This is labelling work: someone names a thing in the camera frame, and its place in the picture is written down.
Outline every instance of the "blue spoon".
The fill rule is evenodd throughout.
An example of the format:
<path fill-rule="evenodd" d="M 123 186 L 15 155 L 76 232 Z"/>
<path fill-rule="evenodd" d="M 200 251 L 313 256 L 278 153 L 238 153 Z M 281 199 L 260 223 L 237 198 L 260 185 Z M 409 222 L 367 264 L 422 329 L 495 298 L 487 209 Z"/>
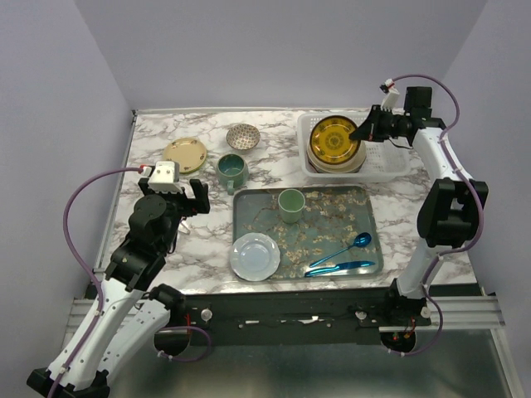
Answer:
<path fill-rule="evenodd" d="M 367 246 L 369 243 L 371 243 L 371 240 L 373 238 L 371 237 L 371 234 L 369 234 L 368 232 L 362 232 L 361 234 L 359 234 L 358 236 L 356 236 L 354 238 L 354 242 L 349 245 L 348 247 L 345 247 L 344 249 L 341 249 L 340 251 L 336 251 L 335 253 L 333 253 L 332 255 L 329 255 L 327 257 L 324 257 L 323 259 L 321 260 L 317 260 L 317 261 L 314 261 L 313 263 L 311 263 L 309 265 L 310 268 L 314 268 L 316 265 L 319 265 L 319 264 L 322 264 L 323 262 L 325 262 L 326 260 L 330 260 L 332 257 L 335 257 L 336 255 L 340 254 L 340 253 L 343 253 L 344 251 L 347 251 L 347 250 L 350 250 L 352 249 L 353 247 L 365 247 Z"/>
<path fill-rule="evenodd" d="M 306 274 L 304 274 L 304 276 L 310 277 L 310 276 L 328 274 L 330 272 L 342 271 L 344 269 L 370 267 L 371 265 L 374 265 L 374 264 L 375 263 L 373 263 L 372 261 L 350 261 L 348 263 L 337 264 L 334 267 L 323 267 L 323 268 L 318 268 L 318 269 L 312 269 L 311 271 L 308 271 Z"/>

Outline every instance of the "white plastic basket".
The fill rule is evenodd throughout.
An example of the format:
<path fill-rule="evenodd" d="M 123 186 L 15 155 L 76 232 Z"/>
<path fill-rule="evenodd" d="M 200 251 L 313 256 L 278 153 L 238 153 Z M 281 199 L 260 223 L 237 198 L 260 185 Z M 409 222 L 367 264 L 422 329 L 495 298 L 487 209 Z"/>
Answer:
<path fill-rule="evenodd" d="M 297 120 L 297 140 L 302 171 L 308 177 L 331 182 L 387 182 L 395 177 L 405 176 L 411 171 L 409 153 L 406 149 L 396 148 L 389 142 L 367 143 L 367 159 L 359 172 L 328 174 L 315 171 L 309 164 L 306 147 L 314 126 L 323 118 L 340 114 L 351 119 L 359 126 L 367 118 L 368 112 L 320 112 L 302 114 Z"/>

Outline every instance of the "white marble pattern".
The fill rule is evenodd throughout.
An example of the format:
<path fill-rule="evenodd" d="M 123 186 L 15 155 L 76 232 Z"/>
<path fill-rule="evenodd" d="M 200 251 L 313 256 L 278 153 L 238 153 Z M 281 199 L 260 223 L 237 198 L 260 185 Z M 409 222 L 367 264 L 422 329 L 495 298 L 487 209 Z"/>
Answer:
<path fill-rule="evenodd" d="M 344 289 L 388 286 L 406 267 L 417 245 L 416 219 L 430 184 L 420 158 L 410 151 L 412 172 L 391 182 L 360 184 L 371 198 L 384 267 L 371 279 L 312 278 L 296 281 L 248 283 L 231 271 L 229 251 L 232 238 L 232 199 L 217 184 L 215 166 L 226 153 L 233 153 L 225 140 L 234 124 L 247 123 L 261 131 L 257 147 L 241 153 L 249 164 L 251 176 L 243 188 L 303 187 L 313 185 L 301 169 L 296 143 L 295 125 L 301 110 L 222 112 L 217 114 L 145 114 L 139 115 L 131 144 L 128 165 L 153 164 L 162 156 L 164 147 L 173 139 L 198 137 L 208 150 L 207 162 L 198 171 L 182 176 L 200 178 L 210 187 L 211 212 L 187 220 L 190 235 L 179 234 L 178 248 L 167 258 L 167 264 L 153 285 L 170 284 L 185 294 L 264 292 L 275 290 Z M 127 220 L 134 203 L 142 196 L 136 186 L 138 175 L 127 173 L 119 196 L 119 204 L 111 235 L 110 253 L 128 231 Z M 468 255 L 448 256 L 435 284 L 474 283 L 475 276 Z"/>

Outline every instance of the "blue knife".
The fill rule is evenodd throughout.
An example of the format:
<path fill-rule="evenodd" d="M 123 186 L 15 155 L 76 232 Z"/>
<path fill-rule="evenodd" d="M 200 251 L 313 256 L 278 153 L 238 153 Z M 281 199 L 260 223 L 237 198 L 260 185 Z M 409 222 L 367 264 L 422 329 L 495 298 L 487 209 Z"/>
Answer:
<path fill-rule="evenodd" d="M 376 263 L 372 261 L 349 261 L 348 263 L 337 264 L 334 267 L 323 267 L 312 269 L 304 274 L 305 277 L 317 276 L 322 274 L 329 274 L 331 272 L 343 271 L 344 269 L 354 269 L 354 268 L 364 268 L 375 265 Z"/>

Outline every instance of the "cup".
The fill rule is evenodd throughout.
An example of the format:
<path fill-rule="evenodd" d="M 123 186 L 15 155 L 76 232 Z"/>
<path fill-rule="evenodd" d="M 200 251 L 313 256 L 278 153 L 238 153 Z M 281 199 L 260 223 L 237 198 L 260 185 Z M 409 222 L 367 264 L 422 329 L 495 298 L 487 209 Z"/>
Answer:
<path fill-rule="evenodd" d="M 246 183 L 249 177 L 249 168 L 241 156 L 231 153 L 219 159 L 216 174 L 220 184 L 227 187 L 227 193 L 234 195 L 236 188 Z"/>
<path fill-rule="evenodd" d="M 306 204 L 304 194 L 296 189 L 286 189 L 279 195 L 280 218 L 287 224 L 297 222 Z"/>

